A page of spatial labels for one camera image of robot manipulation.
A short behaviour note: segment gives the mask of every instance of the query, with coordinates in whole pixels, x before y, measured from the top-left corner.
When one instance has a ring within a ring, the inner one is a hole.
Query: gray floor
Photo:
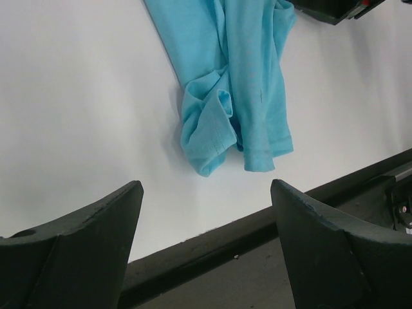
[[[295,309],[279,238],[139,309]]]

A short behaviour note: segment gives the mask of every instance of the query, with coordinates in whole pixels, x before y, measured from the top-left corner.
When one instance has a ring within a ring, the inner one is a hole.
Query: light blue shirt
[[[145,0],[184,88],[183,151],[209,176],[227,149],[245,170],[293,151],[279,60],[295,22],[285,0]]]

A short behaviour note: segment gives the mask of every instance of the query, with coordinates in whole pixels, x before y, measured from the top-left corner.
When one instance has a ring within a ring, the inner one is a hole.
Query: white surface
[[[295,152],[276,171],[232,151],[210,178],[185,161],[180,90],[142,0],[0,2],[0,234],[141,180],[131,260],[412,147],[412,6],[329,26],[299,14],[282,60]]]

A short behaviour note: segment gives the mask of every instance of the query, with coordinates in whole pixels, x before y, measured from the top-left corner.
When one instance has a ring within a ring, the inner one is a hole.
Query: black plastic
[[[275,180],[272,201],[297,309],[411,308],[412,237]]]
[[[395,177],[378,176],[322,202],[367,222],[393,229],[392,207],[386,194],[395,184]]]
[[[374,9],[385,0],[371,0],[371,4],[361,13],[356,14],[358,19]],[[362,0],[290,0],[295,7],[309,16],[328,24],[338,24],[348,18],[356,10]]]
[[[0,308],[116,308],[143,188],[0,239]]]

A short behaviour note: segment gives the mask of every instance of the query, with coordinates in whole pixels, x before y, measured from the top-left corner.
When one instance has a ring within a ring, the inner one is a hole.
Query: blue cloth
[[[247,171],[293,151],[279,60],[295,22],[285,0],[145,0],[184,88],[181,145],[208,176],[227,149]]]

